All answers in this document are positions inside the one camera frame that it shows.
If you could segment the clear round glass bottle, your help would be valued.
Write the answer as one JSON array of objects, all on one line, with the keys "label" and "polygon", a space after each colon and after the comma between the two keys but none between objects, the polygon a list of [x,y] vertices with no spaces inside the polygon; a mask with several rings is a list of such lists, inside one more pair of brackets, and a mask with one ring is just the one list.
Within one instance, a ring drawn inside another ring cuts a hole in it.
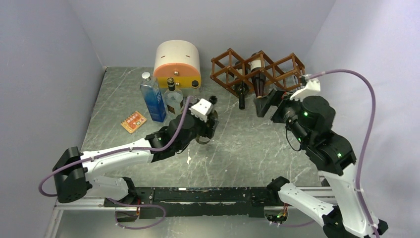
[{"label": "clear round glass bottle", "polygon": [[195,104],[201,99],[202,90],[200,84],[197,80],[191,82],[191,89],[189,91],[189,96],[192,97],[191,103]]}]

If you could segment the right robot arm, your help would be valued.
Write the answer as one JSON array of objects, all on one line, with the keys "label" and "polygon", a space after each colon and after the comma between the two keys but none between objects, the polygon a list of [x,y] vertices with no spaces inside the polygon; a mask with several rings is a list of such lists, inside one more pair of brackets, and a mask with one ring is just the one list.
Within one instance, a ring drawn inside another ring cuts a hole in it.
[{"label": "right robot arm", "polygon": [[388,224],[361,203],[356,186],[357,158],[351,143],[331,129],[335,110],[326,99],[308,96],[295,101],[290,93],[272,90],[255,98],[254,104],[260,118],[270,107],[277,108],[271,120],[284,124],[296,137],[300,150],[328,181],[336,200],[336,204],[326,203],[298,189],[285,177],[278,177],[267,185],[267,199],[272,205],[283,202],[299,209],[317,222],[329,238],[378,237],[388,230]]}]

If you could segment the clear square bottle black cap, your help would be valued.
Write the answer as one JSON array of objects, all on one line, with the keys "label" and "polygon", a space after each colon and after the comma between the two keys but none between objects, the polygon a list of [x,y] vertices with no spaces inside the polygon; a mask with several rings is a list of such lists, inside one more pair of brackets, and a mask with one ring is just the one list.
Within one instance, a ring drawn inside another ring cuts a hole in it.
[{"label": "clear square bottle black cap", "polygon": [[168,113],[175,117],[182,114],[184,108],[183,93],[176,87],[175,80],[172,77],[167,79],[167,86],[168,89],[164,93],[164,102]]}]

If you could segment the brown bottle gold foil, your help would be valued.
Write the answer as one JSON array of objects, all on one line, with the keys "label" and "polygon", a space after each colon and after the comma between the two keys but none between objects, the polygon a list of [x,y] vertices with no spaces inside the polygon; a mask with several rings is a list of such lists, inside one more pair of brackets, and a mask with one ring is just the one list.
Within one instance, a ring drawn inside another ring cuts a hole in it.
[{"label": "brown bottle gold foil", "polygon": [[264,67],[265,62],[262,62],[261,57],[255,58],[250,62],[251,72],[257,71],[257,74],[251,77],[256,98],[262,98],[264,96],[266,75],[260,71]]}]

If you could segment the blue square bottle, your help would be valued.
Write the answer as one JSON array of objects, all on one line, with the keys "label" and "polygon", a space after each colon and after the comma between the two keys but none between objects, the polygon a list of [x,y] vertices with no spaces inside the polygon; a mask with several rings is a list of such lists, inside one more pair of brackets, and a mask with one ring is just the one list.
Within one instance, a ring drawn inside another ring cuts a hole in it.
[{"label": "blue square bottle", "polygon": [[156,122],[164,122],[166,110],[157,78],[149,72],[143,72],[141,78],[140,90],[151,119]]}]

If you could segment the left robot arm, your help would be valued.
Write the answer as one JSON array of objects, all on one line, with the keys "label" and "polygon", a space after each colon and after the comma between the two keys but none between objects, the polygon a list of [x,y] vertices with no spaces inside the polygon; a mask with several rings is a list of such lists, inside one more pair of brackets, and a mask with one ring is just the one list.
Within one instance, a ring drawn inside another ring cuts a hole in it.
[{"label": "left robot arm", "polygon": [[137,200],[133,181],[129,178],[109,178],[105,173],[120,167],[153,163],[182,153],[191,141],[200,137],[211,140],[218,125],[218,115],[212,112],[207,121],[187,113],[173,143],[181,117],[169,125],[135,142],[99,151],[81,152],[77,147],[64,151],[53,167],[56,194],[60,203],[70,203],[83,197],[106,197],[131,206]]}]

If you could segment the dark bottle black neck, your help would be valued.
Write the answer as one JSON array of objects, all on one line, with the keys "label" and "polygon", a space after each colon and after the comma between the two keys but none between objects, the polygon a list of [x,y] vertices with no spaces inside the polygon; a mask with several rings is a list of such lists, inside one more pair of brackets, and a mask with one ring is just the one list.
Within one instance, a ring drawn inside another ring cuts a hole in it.
[{"label": "dark bottle black neck", "polygon": [[[240,65],[239,61],[235,62],[235,66]],[[248,73],[248,70],[246,69],[246,67],[244,68],[245,71],[242,68],[238,68],[237,71],[239,74],[243,74],[246,75]],[[245,97],[249,91],[249,87],[247,85],[247,83],[245,83],[244,81],[239,82],[238,84],[234,85],[234,91],[237,94],[237,96],[239,97],[239,109],[240,110],[244,110],[245,109]]]}]

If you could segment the green bottle silver neck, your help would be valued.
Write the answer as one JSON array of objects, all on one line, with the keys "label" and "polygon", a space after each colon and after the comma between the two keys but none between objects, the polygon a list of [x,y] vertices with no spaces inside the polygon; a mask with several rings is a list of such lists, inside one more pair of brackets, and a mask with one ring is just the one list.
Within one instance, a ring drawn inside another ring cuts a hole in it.
[{"label": "green bottle silver neck", "polygon": [[[207,128],[211,129],[211,127],[214,125],[214,121],[218,118],[217,111],[215,110],[215,105],[218,102],[218,98],[216,95],[211,95],[208,99],[210,103],[213,105],[213,109],[210,113],[210,117],[208,117],[207,121]],[[206,136],[199,136],[196,137],[196,142],[201,145],[206,145],[210,142],[211,138],[208,138]]]}]

